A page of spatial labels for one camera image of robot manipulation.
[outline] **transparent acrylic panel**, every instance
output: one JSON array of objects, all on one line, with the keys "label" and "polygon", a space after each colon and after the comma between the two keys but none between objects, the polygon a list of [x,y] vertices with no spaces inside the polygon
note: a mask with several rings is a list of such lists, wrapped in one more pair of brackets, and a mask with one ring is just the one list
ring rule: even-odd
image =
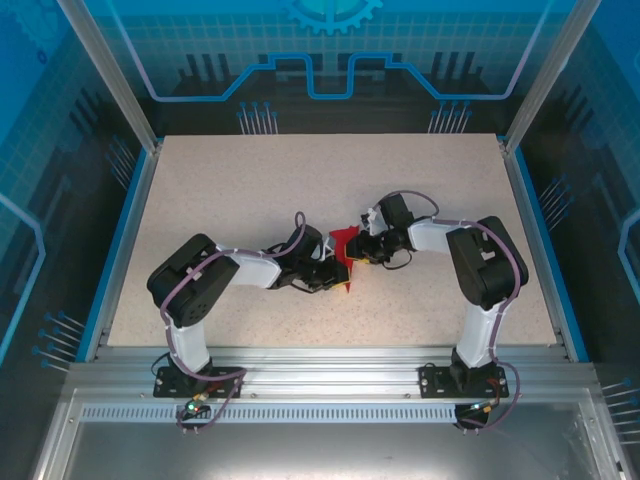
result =
[{"label": "transparent acrylic panel", "polygon": [[503,133],[574,0],[87,4],[161,135]]},{"label": "transparent acrylic panel", "polygon": [[[632,389],[640,380],[639,24],[638,2],[603,0],[521,145],[589,358],[604,385],[629,377]],[[608,400],[616,414],[631,410],[617,418],[631,422],[620,432],[638,432],[628,390]],[[639,445],[626,445],[636,469]]]},{"label": "transparent acrylic panel", "polygon": [[140,144],[55,2],[0,2],[0,71],[0,476],[18,479],[74,359]]}]

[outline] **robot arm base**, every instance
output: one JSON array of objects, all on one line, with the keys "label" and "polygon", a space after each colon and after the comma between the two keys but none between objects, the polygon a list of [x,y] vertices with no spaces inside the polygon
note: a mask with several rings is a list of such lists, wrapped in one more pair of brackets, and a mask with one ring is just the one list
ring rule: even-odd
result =
[{"label": "robot arm base", "polygon": [[[211,360],[197,373],[216,377],[234,373],[242,370],[242,367],[214,367]],[[207,392],[208,398],[227,398],[234,382],[237,379],[225,380],[223,382],[205,382],[196,380],[178,368],[171,360],[166,367],[158,368],[155,385],[153,387],[154,398],[193,398],[196,395]],[[240,386],[233,394],[232,398],[240,398]]]}]

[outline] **blue trim edge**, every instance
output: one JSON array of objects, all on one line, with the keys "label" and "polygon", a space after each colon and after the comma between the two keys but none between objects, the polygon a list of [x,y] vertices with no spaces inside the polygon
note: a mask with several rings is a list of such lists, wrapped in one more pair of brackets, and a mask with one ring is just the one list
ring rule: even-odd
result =
[{"label": "blue trim edge", "polygon": [[124,200],[124,205],[122,206],[122,213],[120,213],[120,219],[118,220],[116,231],[114,232],[113,239],[111,240],[109,253],[107,254],[107,259],[105,261],[104,268],[102,269],[102,275],[100,276],[100,283],[98,283],[96,294],[93,297],[91,311],[89,312],[89,317],[87,318],[87,325],[85,326],[84,333],[82,334],[82,339],[80,340],[80,346],[78,347],[78,352],[76,353],[76,362],[84,362],[84,359],[89,353],[89,348],[91,347],[91,339],[93,338],[93,331],[97,327],[100,308],[102,307],[102,302],[104,301],[104,297],[107,292],[109,279],[111,278],[111,274],[113,273],[116,256],[118,254],[118,250],[120,249],[120,244],[122,243],[124,227],[126,226],[127,220],[129,219],[129,214],[131,213],[131,207],[133,205],[133,197],[135,196],[138,184],[140,183],[140,176],[142,174],[142,169],[144,168],[144,164],[147,161],[147,158],[147,151],[142,148],[140,150],[140,155],[138,156],[136,168],[133,172],[133,177],[131,178],[127,196]]},{"label": "blue trim edge", "polygon": [[515,154],[516,160],[518,161],[518,166],[520,168],[520,173],[522,174],[522,179],[524,180],[525,188],[527,189],[527,196],[529,197],[529,202],[531,203],[531,208],[533,209],[533,215],[536,219],[536,223],[538,224],[538,230],[540,231],[540,237],[542,238],[542,247],[544,248],[544,252],[547,256],[547,259],[549,260],[549,265],[551,266],[551,275],[556,285],[558,296],[560,297],[562,310],[564,310],[564,314],[567,319],[567,326],[569,327],[571,342],[573,343],[573,347],[576,351],[578,361],[588,362],[589,355],[587,354],[587,349],[584,345],[582,334],[580,333],[578,320],[576,319],[576,314],[573,311],[573,306],[571,305],[571,300],[569,299],[569,292],[567,291],[567,286],[564,283],[564,278],[562,277],[562,272],[560,271],[558,257],[556,257],[556,252],[553,249],[549,231],[547,230],[547,226],[544,223],[544,216],[542,215],[542,210],[540,209],[540,204],[538,203],[538,197],[536,196],[536,192],[533,188],[533,182],[531,181],[531,176],[529,175],[529,169],[527,168],[527,164],[524,160],[524,155],[522,154],[522,150],[520,150],[520,147],[516,149]]}]

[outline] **robotic arm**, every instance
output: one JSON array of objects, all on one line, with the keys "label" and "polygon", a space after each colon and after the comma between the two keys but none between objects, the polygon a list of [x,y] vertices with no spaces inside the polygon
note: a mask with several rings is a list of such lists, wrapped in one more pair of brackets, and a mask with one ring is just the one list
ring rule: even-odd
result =
[{"label": "robotic arm", "polygon": [[[487,381],[505,379],[504,371],[493,361],[491,349],[505,302],[517,293],[514,265],[519,273],[518,284],[528,281],[527,267],[502,222],[497,217],[478,222],[416,219],[400,194],[383,198],[362,215],[362,221],[364,229],[346,244],[347,258],[397,269],[389,263],[402,250],[409,255],[418,251],[451,255],[467,302],[465,327],[453,349],[450,367],[420,370],[421,393],[425,398],[485,398]],[[224,374],[229,377],[228,370],[234,370],[222,371],[211,365],[204,336],[203,319],[227,286],[253,285],[265,289],[291,286],[315,293],[341,285],[349,281],[349,269],[338,260],[335,249],[332,237],[323,238],[318,230],[304,224],[296,228],[287,242],[262,252],[229,251],[204,234],[192,237],[147,282],[154,303],[161,310],[172,297],[165,313],[170,317],[167,328],[173,347],[172,360],[178,360],[167,367],[176,375],[174,388],[157,396],[208,394],[213,387],[204,378]],[[183,287],[176,293],[180,284]],[[228,394],[230,398],[234,392],[239,393],[237,388],[218,390],[218,396]],[[506,379],[502,394],[508,395]]]},{"label": "robotic arm", "polygon": [[[290,252],[278,255],[277,251],[289,250],[291,246]],[[186,367],[185,381],[190,381],[189,371],[200,375],[211,373],[204,318],[228,286],[252,285],[271,290],[292,286],[315,293],[341,285],[349,281],[349,270],[336,259],[334,247],[331,237],[323,238],[318,230],[306,225],[298,227],[287,242],[274,245],[263,255],[237,250],[217,258],[201,270],[175,295],[167,308],[175,353]],[[197,265],[224,250],[225,247],[216,245],[204,234],[188,240],[149,277],[147,288],[155,305],[160,308],[169,293]],[[191,383],[197,390],[198,385]]]},{"label": "robotic arm", "polygon": [[[409,254],[449,253],[452,257],[467,303],[466,321],[462,337],[453,349],[448,375],[431,372],[431,382],[423,378],[423,386],[425,380],[430,386],[422,389],[423,397],[456,393],[472,396],[484,391],[488,379],[503,376],[492,360],[491,342],[501,325],[498,323],[498,330],[495,329],[498,316],[504,313],[505,302],[514,291],[515,276],[502,247],[515,259],[520,286],[528,282],[529,272],[500,219],[487,217],[478,222],[415,219],[402,195],[392,194],[362,215],[362,221],[364,230],[347,244],[347,257],[354,260],[386,266],[401,250]],[[498,237],[502,246],[487,235],[486,229]],[[455,390],[449,388],[451,383],[455,384]]]}]

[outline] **black mounting plate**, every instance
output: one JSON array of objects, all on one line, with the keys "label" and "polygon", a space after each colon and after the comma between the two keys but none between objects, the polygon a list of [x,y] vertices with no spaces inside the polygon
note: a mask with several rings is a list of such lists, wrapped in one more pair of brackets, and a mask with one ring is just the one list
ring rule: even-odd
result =
[{"label": "black mounting plate", "polygon": [[[504,368],[495,367],[493,376],[501,383],[500,398],[508,398],[509,385]],[[451,376],[449,367],[436,367],[435,365],[420,367],[418,369],[418,383],[421,398],[494,398],[496,396],[495,390],[486,381],[470,385],[464,392],[460,392]]]},{"label": "black mounting plate", "polygon": [[[242,367],[211,367],[206,372],[207,376],[217,377],[242,370]],[[156,383],[153,388],[155,398],[192,398],[195,392],[184,382],[185,374],[176,367],[160,367],[156,375]],[[237,378],[220,382],[215,390],[209,393],[209,398],[227,398]],[[232,398],[240,398],[242,386],[238,387]]]}]

